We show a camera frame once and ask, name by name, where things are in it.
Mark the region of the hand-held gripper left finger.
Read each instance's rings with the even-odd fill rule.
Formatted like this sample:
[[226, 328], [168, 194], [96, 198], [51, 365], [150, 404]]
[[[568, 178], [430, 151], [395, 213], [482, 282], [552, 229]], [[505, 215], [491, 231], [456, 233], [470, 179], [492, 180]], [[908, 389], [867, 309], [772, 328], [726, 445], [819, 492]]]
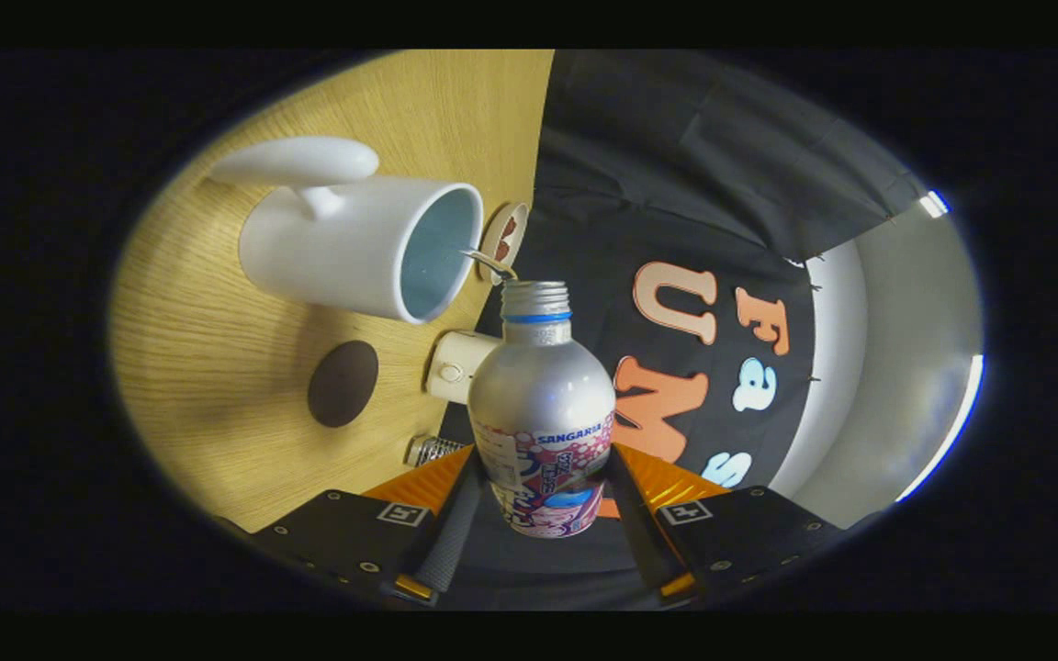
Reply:
[[484, 486], [467, 446], [364, 494], [324, 490], [249, 537], [355, 601], [433, 608], [452, 586]]

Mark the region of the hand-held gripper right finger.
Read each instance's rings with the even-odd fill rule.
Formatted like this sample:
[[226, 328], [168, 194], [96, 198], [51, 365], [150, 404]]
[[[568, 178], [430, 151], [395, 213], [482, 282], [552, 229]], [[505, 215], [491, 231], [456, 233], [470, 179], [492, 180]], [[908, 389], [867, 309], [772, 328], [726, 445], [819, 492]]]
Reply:
[[613, 443], [606, 481], [638, 572], [665, 605], [751, 598], [847, 536], [771, 486], [718, 486], [622, 443]]

